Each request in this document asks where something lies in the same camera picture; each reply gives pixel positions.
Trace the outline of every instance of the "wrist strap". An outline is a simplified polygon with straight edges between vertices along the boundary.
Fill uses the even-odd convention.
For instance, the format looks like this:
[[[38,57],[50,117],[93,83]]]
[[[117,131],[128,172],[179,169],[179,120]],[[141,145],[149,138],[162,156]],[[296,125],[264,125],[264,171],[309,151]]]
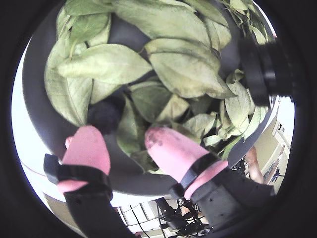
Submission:
[[[216,153],[210,152],[208,154],[203,155],[186,172],[185,176],[181,180],[180,183],[177,183],[171,187],[169,193],[174,199],[179,199],[184,197],[185,191],[189,188],[189,186],[195,181],[195,179],[205,171],[209,166],[213,163],[219,161],[219,157]]]

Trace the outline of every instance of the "dried leaf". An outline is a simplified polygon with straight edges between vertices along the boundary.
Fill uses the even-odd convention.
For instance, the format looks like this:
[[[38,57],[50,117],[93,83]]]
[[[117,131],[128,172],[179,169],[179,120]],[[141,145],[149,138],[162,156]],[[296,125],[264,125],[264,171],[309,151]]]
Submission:
[[[206,113],[208,108],[210,107],[213,98],[209,97],[208,95],[204,95],[199,98],[195,98],[189,100],[190,109],[192,110],[194,116],[202,113]]]
[[[197,138],[203,138],[213,127],[215,115],[199,114],[183,124]]]
[[[187,136],[188,138],[190,138],[191,140],[193,140],[195,143],[200,144],[201,143],[201,139],[196,137],[195,135],[193,135],[186,127],[184,127],[181,124],[178,124],[176,122],[171,121],[171,127],[173,130],[178,131],[179,133]]]
[[[213,22],[228,27],[228,22],[222,16],[222,13],[207,0],[185,0],[186,3],[193,6],[198,12],[206,16]]]
[[[133,103],[125,97],[125,107],[117,130],[117,142],[127,156],[145,150],[145,131],[143,119]]]
[[[85,42],[96,36],[104,29],[108,19],[108,14],[78,16],[71,28],[71,45]]]
[[[242,135],[238,136],[237,138],[235,138],[233,141],[231,141],[224,149],[223,154],[221,156],[222,160],[227,160],[230,154],[230,151],[232,150],[232,148],[235,146],[235,144],[237,144],[240,139],[242,138]]]
[[[233,84],[237,81],[240,81],[242,78],[244,78],[244,72],[239,69],[236,69],[233,73],[228,75],[226,83]]]
[[[184,99],[180,98],[176,94],[173,94],[156,121],[177,121],[188,108],[189,104]]]
[[[230,7],[237,10],[248,10],[242,0],[230,0]]]
[[[109,84],[102,81],[93,81],[93,91],[90,98],[90,103],[95,104],[106,97],[110,96],[115,90],[120,88],[121,85]]]
[[[265,36],[261,33],[260,30],[258,30],[257,28],[255,28],[254,26],[249,26],[250,29],[252,30],[252,32],[254,33],[254,35],[256,36],[257,42],[260,45],[264,45],[266,43],[266,39]]]
[[[250,124],[247,130],[244,132],[244,140],[246,140],[250,135],[253,134],[253,132],[256,131],[256,129],[259,127],[260,120],[261,120],[261,108],[255,107],[255,111],[250,120]]]
[[[126,46],[102,44],[65,60],[57,70],[65,77],[90,77],[105,83],[125,84],[137,80],[152,67]]]
[[[69,32],[65,32],[54,45],[45,69],[45,89],[48,98],[66,120],[76,126],[87,122],[88,105],[93,83],[90,78],[64,78],[54,67],[69,56]]]
[[[235,98],[226,98],[224,102],[232,124],[236,128],[240,128],[250,111],[250,97],[241,83],[235,82],[228,86],[238,96]]]
[[[211,135],[203,139],[205,146],[215,146],[221,141],[220,136],[218,135]]]
[[[169,102],[172,93],[162,86],[147,86],[131,93],[131,98],[141,114],[148,122],[155,122]]]
[[[250,94],[250,90],[249,90],[249,89],[247,89],[247,92],[248,92],[249,97],[250,97],[250,110],[249,110],[249,115],[251,115],[251,114],[254,113],[254,111],[255,111],[255,109],[256,109],[256,105],[255,105],[254,102],[253,102],[253,99],[252,99],[252,96],[251,96],[251,94]]]
[[[109,39],[110,35],[110,28],[111,28],[111,16],[109,14],[108,16],[108,22],[103,30],[99,32],[97,35],[95,35],[93,38],[89,39],[87,41],[87,44],[89,47],[106,44]]]
[[[156,53],[179,53],[201,58],[206,61],[215,72],[220,69],[220,60],[205,45],[188,40],[159,38],[145,45],[148,55]]]
[[[113,11],[111,4],[96,4],[92,0],[67,0],[65,10],[71,16],[108,13]]]
[[[203,22],[184,7],[150,0],[116,0],[113,5],[120,18],[137,26],[151,39],[181,38],[210,46]]]
[[[208,18],[204,18],[204,23],[207,27],[212,47],[217,51],[223,49],[231,40],[229,28]]]
[[[187,8],[188,10],[190,10],[191,12],[196,12],[196,10],[193,7],[191,7],[188,4],[181,2],[181,1],[177,1],[177,0],[159,0],[159,1],[161,1],[162,3],[165,3],[165,4],[169,4],[169,5],[183,6],[183,7]]]
[[[185,54],[157,53],[150,61],[162,83],[183,98],[208,94],[214,98],[234,97],[214,68],[204,60]]]
[[[61,37],[63,33],[65,33],[65,31],[68,31],[72,27],[75,20],[76,20],[76,17],[68,15],[64,7],[60,9],[56,19],[57,40]]]

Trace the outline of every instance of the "gray bowl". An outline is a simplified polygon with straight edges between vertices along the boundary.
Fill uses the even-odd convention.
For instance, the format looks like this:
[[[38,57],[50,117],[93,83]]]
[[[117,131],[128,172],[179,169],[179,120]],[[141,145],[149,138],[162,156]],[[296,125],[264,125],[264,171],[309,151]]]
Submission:
[[[46,146],[60,158],[63,157],[66,150],[65,139],[78,129],[55,111],[44,87],[45,64],[55,44],[55,21],[61,6],[62,3],[53,8],[34,32],[26,52],[22,79],[24,99],[31,121]],[[227,19],[232,33],[232,41],[221,52],[221,73],[225,76],[239,65],[240,32],[228,12],[223,11],[223,15]],[[123,44],[139,52],[148,41],[149,38],[137,27],[115,15],[112,16],[109,43]],[[265,127],[269,115],[270,112],[259,129],[245,143],[240,141],[233,148],[228,159],[231,166],[237,163],[252,147]],[[142,168],[119,149],[115,133],[105,135],[105,141],[111,160],[109,176],[113,190],[133,195],[158,196],[168,194],[168,189],[176,183],[170,176],[144,174]]]

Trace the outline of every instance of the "black strap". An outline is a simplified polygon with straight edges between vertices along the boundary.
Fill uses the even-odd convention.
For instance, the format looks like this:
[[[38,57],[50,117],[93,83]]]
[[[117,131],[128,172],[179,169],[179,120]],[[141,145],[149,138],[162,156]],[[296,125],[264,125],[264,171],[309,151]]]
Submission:
[[[169,190],[170,195],[174,199],[182,198],[185,191],[195,181],[195,179],[216,161],[219,161],[219,157],[214,152],[210,152],[200,157],[195,163],[192,164],[181,182],[171,187]]]
[[[108,176],[101,170],[82,165],[60,165],[58,157],[46,154],[44,172],[50,182],[58,184],[65,180],[86,181],[89,184],[103,185],[108,199],[112,200],[112,190]]]

